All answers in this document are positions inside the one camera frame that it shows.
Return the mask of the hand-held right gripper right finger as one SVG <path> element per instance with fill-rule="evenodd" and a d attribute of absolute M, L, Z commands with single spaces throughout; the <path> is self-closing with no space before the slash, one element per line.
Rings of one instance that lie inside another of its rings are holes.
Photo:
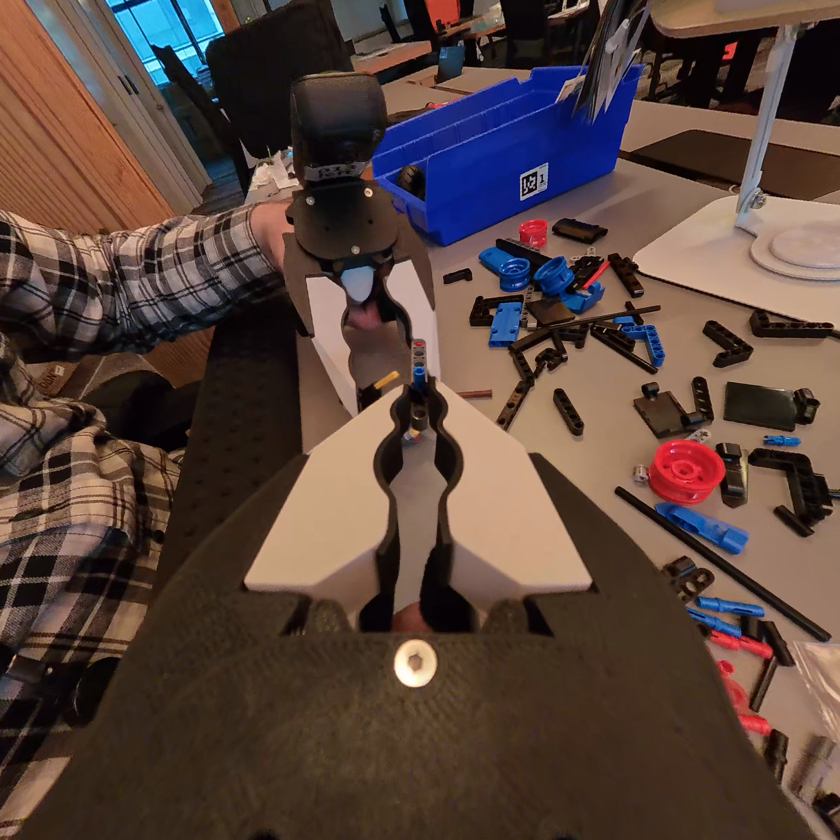
<path fill-rule="evenodd" d="M 445 482 L 419 606 L 437 632 L 468 632 L 503 601 L 586 592 L 592 576 L 525 447 L 442 382 L 427 389 Z"/>

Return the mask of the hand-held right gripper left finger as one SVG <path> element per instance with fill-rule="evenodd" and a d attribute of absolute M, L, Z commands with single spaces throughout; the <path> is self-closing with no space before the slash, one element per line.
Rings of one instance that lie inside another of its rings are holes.
<path fill-rule="evenodd" d="M 403 468 L 403 390 L 316 446 L 245 576 L 252 592 L 339 603 L 365 631 L 392 629 L 400 540 L 391 483 Z"/>

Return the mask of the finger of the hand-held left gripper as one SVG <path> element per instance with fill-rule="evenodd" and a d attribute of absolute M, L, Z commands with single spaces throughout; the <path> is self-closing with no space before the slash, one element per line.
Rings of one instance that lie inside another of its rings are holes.
<path fill-rule="evenodd" d="M 411 366 L 422 360 L 426 373 L 439 379 L 440 350 L 434 288 L 425 283 L 410 259 L 395 262 L 382 285 L 397 320 L 403 326 Z"/>
<path fill-rule="evenodd" d="M 351 349 L 343 334 L 348 298 L 340 283 L 326 276 L 306 279 L 311 313 L 311 341 L 344 408 L 359 413 L 358 388 L 350 370 Z"/>

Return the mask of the toy brick assembly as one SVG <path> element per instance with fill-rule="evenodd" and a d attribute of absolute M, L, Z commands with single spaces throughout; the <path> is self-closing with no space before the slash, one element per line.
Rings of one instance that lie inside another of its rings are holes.
<path fill-rule="evenodd" d="M 411 403 L 409 425 L 403 434 L 405 447 L 421 443 L 429 428 L 427 345 L 422 339 L 405 344 L 395 332 L 366 333 L 355 350 L 353 363 L 358 405 L 363 409 L 391 390 L 408 390 Z"/>

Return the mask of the instruction booklet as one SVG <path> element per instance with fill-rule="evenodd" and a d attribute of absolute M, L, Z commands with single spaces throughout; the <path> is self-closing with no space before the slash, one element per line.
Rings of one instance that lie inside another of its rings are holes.
<path fill-rule="evenodd" d="M 634 61 L 648 21 L 648 1 L 608 1 L 577 76 L 563 84 L 556 102 L 570 99 L 572 113 L 592 124 L 610 108 L 618 85 Z"/>

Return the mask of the person's left forearm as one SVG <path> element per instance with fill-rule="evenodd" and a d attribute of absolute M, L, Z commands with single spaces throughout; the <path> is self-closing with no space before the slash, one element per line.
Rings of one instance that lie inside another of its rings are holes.
<path fill-rule="evenodd" d="M 21 363 L 144 354 L 269 298 L 281 273 L 254 205 L 82 235 L 1 215 L 2 375 Z"/>

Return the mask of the grey desk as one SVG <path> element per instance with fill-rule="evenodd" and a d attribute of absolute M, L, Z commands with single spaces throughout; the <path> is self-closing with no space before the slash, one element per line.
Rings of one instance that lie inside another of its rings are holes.
<path fill-rule="evenodd" d="M 615 170 L 592 183 L 557 196 L 539 206 L 538 216 L 550 222 L 574 217 L 600 224 L 608 236 L 599 243 L 602 253 L 636 252 L 677 223 L 709 203 L 729 194 L 627 159 L 625 150 L 657 138 L 644 136 L 648 118 L 670 120 L 677 108 L 636 101 Z M 498 237 L 516 233 L 524 219 L 519 215 L 446 248 L 430 245 L 439 300 L 439 340 L 444 383 L 455 391 L 491 389 L 493 398 L 470 402 L 493 420 L 502 401 L 515 385 L 516 372 L 506 350 L 487 346 L 487 330 L 472 329 L 468 312 L 479 294 L 498 294 L 496 279 L 480 267 L 477 254 Z M 444 285 L 444 274 L 471 268 L 472 281 Z M 711 441 L 735 443 L 743 449 L 761 444 L 764 430 L 722 419 L 727 382 L 765 385 L 793 390 L 810 388 L 821 402 L 815 423 L 801 428 L 804 454 L 831 488 L 838 487 L 838 339 L 755 339 L 749 330 L 749 311 L 729 300 L 710 297 L 643 276 L 646 294 L 637 306 L 659 305 L 648 319 L 663 338 L 666 362 L 659 375 L 648 375 L 597 339 L 589 338 L 576 350 L 567 344 L 570 360 L 555 372 L 543 372 L 526 397 L 511 425 L 511 436 L 530 452 L 537 452 L 581 489 L 617 522 L 648 554 L 663 564 L 679 555 L 707 562 L 667 531 L 616 497 L 614 488 L 627 488 L 650 507 L 654 494 L 632 481 L 633 468 L 648 462 L 658 446 L 633 400 L 645 382 L 656 381 L 664 391 L 689 405 L 690 380 L 707 379 L 716 421 Z M 720 348 L 703 334 L 707 321 L 715 320 L 752 345 L 750 360 L 717 369 L 712 366 Z M 553 404 L 553 390 L 566 391 L 584 421 L 581 437 L 574 437 Z M 824 627 L 838 643 L 838 504 L 834 513 L 802 538 L 778 519 L 772 510 L 790 504 L 790 493 L 781 472 L 750 469 L 749 500 L 730 509 L 715 491 L 700 505 L 707 515 L 732 522 L 750 533 L 740 556 L 719 554 Z"/>

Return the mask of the person's left hand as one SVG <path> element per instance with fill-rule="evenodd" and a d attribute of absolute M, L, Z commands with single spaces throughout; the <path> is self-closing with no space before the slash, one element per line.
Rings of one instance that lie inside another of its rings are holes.
<path fill-rule="evenodd" d="M 291 201 L 264 201 L 254 205 L 250 214 L 250 228 L 259 252 L 272 269 L 282 271 L 286 244 L 284 237 L 292 234 L 287 211 Z"/>

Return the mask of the blue flat toy panel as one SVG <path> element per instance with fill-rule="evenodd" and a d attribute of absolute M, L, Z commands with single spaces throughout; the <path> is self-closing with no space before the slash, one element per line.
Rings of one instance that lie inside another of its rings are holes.
<path fill-rule="evenodd" d="M 495 306 L 490 323 L 488 346 L 492 350 L 507 349 L 518 340 L 522 318 L 522 301 L 503 301 Z"/>

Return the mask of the black dotted floor mat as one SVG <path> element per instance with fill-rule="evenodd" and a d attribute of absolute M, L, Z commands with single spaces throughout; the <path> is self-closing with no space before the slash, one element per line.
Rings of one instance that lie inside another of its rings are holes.
<path fill-rule="evenodd" d="M 152 600 L 207 537 L 301 454 L 298 321 L 279 290 L 216 326 Z"/>

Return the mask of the black short toy beam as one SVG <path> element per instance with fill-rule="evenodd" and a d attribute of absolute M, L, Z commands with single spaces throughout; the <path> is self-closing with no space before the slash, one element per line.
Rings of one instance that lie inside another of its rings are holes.
<path fill-rule="evenodd" d="M 581 437 L 585 423 L 564 389 L 553 390 L 553 404 L 570 433 L 576 438 Z"/>

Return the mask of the long black toy beam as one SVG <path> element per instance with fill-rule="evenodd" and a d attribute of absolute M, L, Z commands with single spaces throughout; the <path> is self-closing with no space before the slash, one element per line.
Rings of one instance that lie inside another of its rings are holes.
<path fill-rule="evenodd" d="M 530 377 L 525 380 L 520 380 L 514 387 L 497 417 L 497 425 L 503 432 L 509 430 L 533 385 L 534 379 Z"/>

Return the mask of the blue curved toy panel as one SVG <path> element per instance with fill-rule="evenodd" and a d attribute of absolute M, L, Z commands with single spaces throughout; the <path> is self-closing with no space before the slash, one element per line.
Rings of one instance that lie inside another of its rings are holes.
<path fill-rule="evenodd" d="M 604 294 L 605 289 L 602 283 L 597 280 L 588 287 L 575 292 L 570 292 L 568 289 L 564 290 L 560 294 L 560 299 L 567 309 L 579 316 L 597 305 L 603 299 Z"/>

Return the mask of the black office chair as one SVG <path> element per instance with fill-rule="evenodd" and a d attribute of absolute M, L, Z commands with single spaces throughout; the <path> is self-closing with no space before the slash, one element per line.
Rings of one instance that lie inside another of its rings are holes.
<path fill-rule="evenodd" d="M 292 1 L 211 42 L 219 105 L 257 160 L 291 142 L 290 89 L 301 77 L 352 72 L 330 2 Z"/>

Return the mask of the blue storage bin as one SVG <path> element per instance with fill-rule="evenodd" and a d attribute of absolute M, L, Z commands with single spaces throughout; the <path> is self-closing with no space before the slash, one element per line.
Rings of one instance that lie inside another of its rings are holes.
<path fill-rule="evenodd" d="M 447 246 L 615 168 L 642 69 L 631 66 L 592 124 L 556 99 L 575 66 L 541 67 L 391 126 L 373 174 L 396 208 Z M 395 184 L 405 165 L 426 176 L 426 200 Z"/>

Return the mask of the black toy connector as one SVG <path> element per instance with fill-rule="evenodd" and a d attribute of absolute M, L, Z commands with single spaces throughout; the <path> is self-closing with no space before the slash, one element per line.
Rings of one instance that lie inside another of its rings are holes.
<path fill-rule="evenodd" d="M 688 605 L 703 595 L 715 582 L 710 570 L 700 568 L 688 556 L 683 555 L 664 565 L 660 573 L 666 578 L 670 589 L 682 603 Z"/>

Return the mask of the blue tapered toy piece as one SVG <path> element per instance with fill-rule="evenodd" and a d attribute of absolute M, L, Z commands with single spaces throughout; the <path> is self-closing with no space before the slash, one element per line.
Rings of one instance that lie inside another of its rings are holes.
<path fill-rule="evenodd" d="M 711 518 L 692 507 L 662 502 L 655 506 L 655 510 L 678 528 L 708 541 L 726 553 L 741 554 L 749 543 L 750 535 L 747 531 Z"/>

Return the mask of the black curved toy panel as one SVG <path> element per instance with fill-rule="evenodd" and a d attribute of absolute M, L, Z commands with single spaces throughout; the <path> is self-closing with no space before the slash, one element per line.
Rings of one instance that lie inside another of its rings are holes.
<path fill-rule="evenodd" d="M 585 223 L 571 217 L 557 220 L 551 227 L 552 234 L 590 246 L 604 238 L 608 229 L 598 224 Z"/>

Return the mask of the black hinged toy panel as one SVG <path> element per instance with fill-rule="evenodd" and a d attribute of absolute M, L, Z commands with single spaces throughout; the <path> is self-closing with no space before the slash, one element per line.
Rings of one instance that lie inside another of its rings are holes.
<path fill-rule="evenodd" d="M 708 423 L 703 412 L 688 412 L 671 392 L 661 392 L 656 382 L 642 385 L 641 393 L 633 400 L 634 408 L 657 440 L 690 434 Z"/>
<path fill-rule="evenodd" d="M 807 388 L 795 391 L 738 382 L 726 384 L 723 419 L 737 424 L 793 432 L 811 425 L 821 403 Z"/>

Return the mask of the long black toy axle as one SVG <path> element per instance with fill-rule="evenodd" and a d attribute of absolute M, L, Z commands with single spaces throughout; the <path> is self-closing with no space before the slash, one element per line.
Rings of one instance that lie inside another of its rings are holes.
<path fill-rule="evenodd" d="M 625 501 L 633 509 L 641 513 L 651 522 L 656 523 L 660 528 L 667 531 L 678 541 L 684 543 L 688 548 L 696 552 L 704 560 L 714 565 L 733 581 L 737 582 L 744 590 L 758 598 L 763 604 L 770 606 L 777 613 L 781 614 L 789 622 L 799 627 L 816 642 L 828 643 L 833 636 L 823 627 L 816 624 L 812 619 L 795 609 L 792 605 L 782 600 L 779 596 L 764 587 L 761 583 L 745 574 L 739 567 L 722 558 L 718 553 L 699 541 L 694 535 L 683 530 L 655 509 L 635 497 L 629 490 L 617 486 L 614 494 Z"/>

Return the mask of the pile of small toy pieces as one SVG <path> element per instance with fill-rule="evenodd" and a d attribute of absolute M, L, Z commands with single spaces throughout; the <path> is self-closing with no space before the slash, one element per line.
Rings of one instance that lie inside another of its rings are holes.
<path fill-rule="evenodd" d="M 788 770 L 793 730 L 788 724 L 778 727 L 764 708 L 773 681 L 779 679 L 782 669 L 789 669 L 803 680 L 791 651 L 793 643 L 784 638 L 765 609 L 756 604 L 700 595 L 686 609 L 709 644 L 763 661 L 750 689 L 739 683 L 728 661 L 718 664 L 731 703 L 745 731 L 763 739 L 763 758 L 777 784 L 785 786 L 798 802 L 809 805 L 831 835 L 838 838 L 838 742 L 833 740 L 818 709 L 818 733 L 806 740 L 798 763 Z M 815 700 L 807 688 L 806 696 Z"/>

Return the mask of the person's plaid shirt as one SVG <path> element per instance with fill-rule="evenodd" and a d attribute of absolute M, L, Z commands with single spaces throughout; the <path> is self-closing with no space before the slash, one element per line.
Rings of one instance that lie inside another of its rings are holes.
<path fill-rule="evenodd" d="M 2 838 L 67 766 L 71 731 L 148 609 L 183 450 L 113 436 L 49 397 L 2 322 Z"/>

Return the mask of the black angled toy beam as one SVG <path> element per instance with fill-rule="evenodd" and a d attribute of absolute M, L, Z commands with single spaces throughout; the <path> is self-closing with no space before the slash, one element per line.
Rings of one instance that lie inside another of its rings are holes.
<path fill-rule="evenodd" d="M 757 338 L 780 340 L 838 339 L 839 332 L 830 322 L 778 320 L 764 310 L 754 310 L 749 318 L 749 328 Z"/>
<path fill-rule="evenodd" d="M 725 369 L 751 359 L 753 346 L 718 321 L 707 321 L 702 332 L 721 349 L 712 362 L 715 368 Z"/>

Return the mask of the white book stand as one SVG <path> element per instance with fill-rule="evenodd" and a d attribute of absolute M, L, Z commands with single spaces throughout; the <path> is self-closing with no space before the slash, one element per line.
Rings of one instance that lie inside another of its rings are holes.
<path fill-rule="evenodd" d="M 709 203 L 641 249 L 639 269 L 716 298 L 837 327 L 838 205 L 766 197 L 760 180 L 795 42 L 807 25 L 838 18 L 839 2 L 662 1 L 647 8 L 664 35 L 680 39 L 778 31 L 738 195 Z"/>

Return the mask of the clear plastic bag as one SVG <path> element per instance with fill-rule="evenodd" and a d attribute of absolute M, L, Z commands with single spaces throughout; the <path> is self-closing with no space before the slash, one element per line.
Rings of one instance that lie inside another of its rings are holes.
<path fill-rule="evenodd" d="M 839 742 L 839 644 L 794 642 L 791 651 L 826 728 Z"/>

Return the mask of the black toy bracket frame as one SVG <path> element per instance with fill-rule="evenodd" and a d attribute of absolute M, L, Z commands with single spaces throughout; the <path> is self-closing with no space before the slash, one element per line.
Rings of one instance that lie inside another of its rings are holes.
<path fill-rule="evenodd" d="M 833 514 L 833 496 L 824 476 L 817 474 L 811 460 L 792 451 L 756 448 L 748 456 L 750 466 L 784 473 L 791 504 L 780 505 L 773 514 L 802 538 L 813 535 L 814 526 Z"/>

